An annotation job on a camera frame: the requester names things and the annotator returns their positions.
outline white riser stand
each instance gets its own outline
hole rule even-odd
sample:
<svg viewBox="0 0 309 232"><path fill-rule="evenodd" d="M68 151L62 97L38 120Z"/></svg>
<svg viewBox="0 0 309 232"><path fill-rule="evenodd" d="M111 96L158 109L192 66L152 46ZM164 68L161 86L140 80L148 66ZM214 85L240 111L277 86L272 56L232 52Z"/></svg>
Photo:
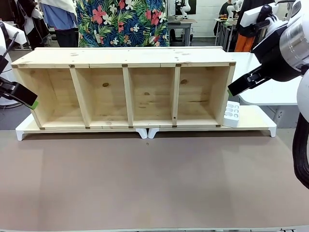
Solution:
<svg viewBox="0 0 309 232"><path fill-rule="evenodd" d="M277 125L256 105L241 105L239 108L239 123L236 128L150 128L148 138L153 139L158 131L270 131L270 136L276 136Z"/></svg>
<svg viewBox="0 0 309 232"><path fill-rule="evenodd" d="M147 129L83 129L83 130L40 130L34 121L33 115L29 115L17 128L18 141L22 141L27 134L45 133L95 133L95 132L137 132L142 139L146 139Z"/></svg>

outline shelf compartment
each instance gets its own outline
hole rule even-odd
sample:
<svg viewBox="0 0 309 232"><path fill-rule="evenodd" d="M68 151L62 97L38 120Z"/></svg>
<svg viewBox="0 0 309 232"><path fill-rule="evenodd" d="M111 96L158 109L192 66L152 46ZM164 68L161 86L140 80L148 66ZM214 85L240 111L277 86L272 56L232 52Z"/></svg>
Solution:
<svg viewBox="0 0 309 232"><path fill-rule="evenodd" d="M129 68L135 128L172 127L175 68Z"/></svg>
<svg viewBox="0 0 309 232"><path fill-rule="evenodd" d="M40 128L85 128L69 69L18 69L14 73L38 95L39 105L32 112Z"/></svg>
<svg viewBox="0 0 309 232"><path fill-rule="evenodd" d="M218 127L226 107L230 67L181 67L178 127Z"/></svg>
<svg viewBox="0 0 309 232"><path fill-rule="evenodd" d="M71 69L86 126L128 128L122 68Z"/></svg>

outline blue shirt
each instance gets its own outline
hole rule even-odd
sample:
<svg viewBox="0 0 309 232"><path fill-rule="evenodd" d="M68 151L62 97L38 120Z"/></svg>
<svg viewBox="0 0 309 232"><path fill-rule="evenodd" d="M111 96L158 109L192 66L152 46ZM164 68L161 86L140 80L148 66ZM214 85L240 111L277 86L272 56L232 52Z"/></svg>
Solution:
<svg viewBox="0 0 309 232"><path fill-rule="evenodd" d="M75 14L61 8L42 4L45 22L57 30L69 30L76 27Z"/></svg>

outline orange pants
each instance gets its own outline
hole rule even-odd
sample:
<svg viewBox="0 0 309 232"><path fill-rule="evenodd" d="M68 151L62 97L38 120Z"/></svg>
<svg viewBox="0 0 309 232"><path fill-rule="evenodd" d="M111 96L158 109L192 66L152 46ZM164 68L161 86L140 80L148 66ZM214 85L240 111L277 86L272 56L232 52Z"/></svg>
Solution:
<svg viewBox="0 0 309 232"><path fill-rule="evenodd" d="M244 37L238 34L238 39L235 47L235 52L249 52L252 44L254 42L254 37Z"/></svg>

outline person in black shirt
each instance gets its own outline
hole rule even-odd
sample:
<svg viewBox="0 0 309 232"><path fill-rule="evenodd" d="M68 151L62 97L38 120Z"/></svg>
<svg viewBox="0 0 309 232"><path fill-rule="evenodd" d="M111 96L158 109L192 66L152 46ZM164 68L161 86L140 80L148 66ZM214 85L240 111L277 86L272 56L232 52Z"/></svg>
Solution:
<svg viewBox="0 0 309 232"><path fill-rule="evenodd" d="M227 0L227 2L222 5L221 10L219 12L219 18L227 18L228 17L227 7L233 5L231 3L231 1L232 0Z"/></svg>

